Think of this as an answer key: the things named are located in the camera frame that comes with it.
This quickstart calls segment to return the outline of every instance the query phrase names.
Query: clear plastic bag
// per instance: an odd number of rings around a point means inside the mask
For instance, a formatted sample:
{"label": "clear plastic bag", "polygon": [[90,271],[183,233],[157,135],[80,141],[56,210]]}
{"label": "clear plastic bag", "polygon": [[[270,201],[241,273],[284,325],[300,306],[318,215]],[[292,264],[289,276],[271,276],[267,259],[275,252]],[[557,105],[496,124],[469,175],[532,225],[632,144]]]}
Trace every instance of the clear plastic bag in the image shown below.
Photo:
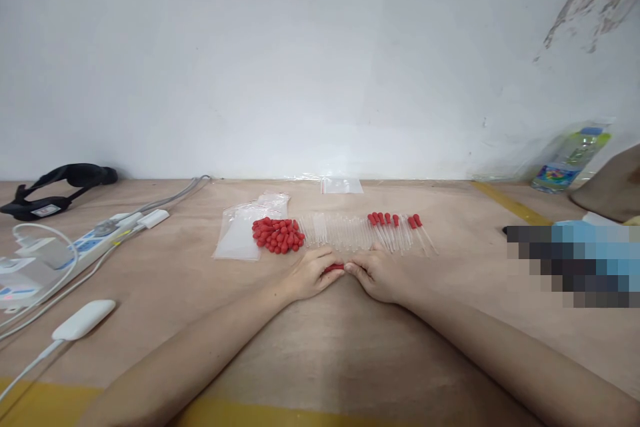
{"label": "clear plastic bag", "polygon": [[213,258],[259,260],[261,249],[253,239],[253,222],[264,217],[287,218],[287,193],[262,194],[257,200],[228,207],[222,212],[222,225]]}
{"label": "clear plastic bag", "polygon": [[336,179],[323,177],[320,182],[322,194],[362,194],[362,185],[359,179]]}

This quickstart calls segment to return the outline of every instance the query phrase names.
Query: white wall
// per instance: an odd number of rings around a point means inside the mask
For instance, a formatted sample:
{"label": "white wall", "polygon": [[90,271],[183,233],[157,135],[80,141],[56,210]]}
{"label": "white wall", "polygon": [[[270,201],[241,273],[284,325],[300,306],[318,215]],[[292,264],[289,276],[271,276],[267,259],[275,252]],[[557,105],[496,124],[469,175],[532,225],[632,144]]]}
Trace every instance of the white wall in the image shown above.
{"label": "white wall", "polygon": [[609,1],[546,49],[567,0],[0,0],[0,179],[509,176],[616,115],[602,163],[640,140],[640,9],[594,36]]}

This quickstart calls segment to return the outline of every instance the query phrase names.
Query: plastic water bottle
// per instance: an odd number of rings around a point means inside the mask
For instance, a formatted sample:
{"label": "plastic water bottle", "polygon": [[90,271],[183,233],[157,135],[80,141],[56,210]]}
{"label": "plastic water bottle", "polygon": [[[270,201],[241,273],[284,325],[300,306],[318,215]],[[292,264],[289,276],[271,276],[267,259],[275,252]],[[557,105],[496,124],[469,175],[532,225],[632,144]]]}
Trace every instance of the plastic water bottle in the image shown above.
{"label": "plastic water bottle", "polygon": [[606,133],[605,129],[612,122],[611,118],[598,119],[590,126],[572,134],[555,158],[540,169],[531,187],[550,194],[566,190],[593,156],[609,141],[611,134]]}

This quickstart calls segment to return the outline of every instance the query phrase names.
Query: red rubber bulb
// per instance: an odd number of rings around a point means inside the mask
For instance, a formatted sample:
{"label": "red rubber bulb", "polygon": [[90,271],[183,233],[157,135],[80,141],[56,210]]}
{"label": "red rubber bulb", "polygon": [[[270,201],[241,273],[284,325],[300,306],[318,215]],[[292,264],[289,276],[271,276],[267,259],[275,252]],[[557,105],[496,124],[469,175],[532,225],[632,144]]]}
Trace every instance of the red rubber bulb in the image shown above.
{"label": "red rubber bulb", "polygon": [[345,267],[342,264],[332,264],[322,272],[322,275],[327,272],[331,272],[332,270],[345,270]]}

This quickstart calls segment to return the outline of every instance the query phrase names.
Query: wooden table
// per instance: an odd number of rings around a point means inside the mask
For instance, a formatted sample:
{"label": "wooden table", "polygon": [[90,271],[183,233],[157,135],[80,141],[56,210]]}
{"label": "wooden table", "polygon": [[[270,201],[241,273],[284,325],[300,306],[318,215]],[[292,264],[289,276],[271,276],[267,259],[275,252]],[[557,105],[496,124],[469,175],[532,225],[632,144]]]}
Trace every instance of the wooden table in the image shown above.
{"label": "wooden table", "polygon": [[[66,213],[41,223],[76,238],[108,216],[186,184],[122,181],[99,187]],[[0,183],[0,199],[12,198],[16,185]],[[565,308],[562,294],[541,290],[541,279],[529,276],[522,262],[507,261],[500,229],[525,224],[522,219],[468,182],[371,181],[363,188],[363,195],[321,195],[317,183],[306,181],[216,181],[173,205],[169,219],[125,242],[85,285],[0,344],[6,385],[78,308],[96,298],[118,302],[92,335],[61,349],[29,375],[0,406],[0,425],[73,425],[101,389],[164,340],[293,263],[300,252],[267,252],[253,263],[211,258],[222,210],[264,191],[288,192],[292,218],[309,211],[419,213],[441,253],[429,261],[415,259],[425,264],[425,282],[520,328],[640,398],[639,313]],[[583,213],[563,197],[526,186],[499,188],[551,220]],[[69,192],[62,184],[47,189],[38,195]],[[15,223],[0,216],[5,256],[15,250]],[[178,424],[315,426],[343,422],[344,416],[352,425],[539,425],[436,332],[402,308],[370,299],[349,277],[285,309]]]}

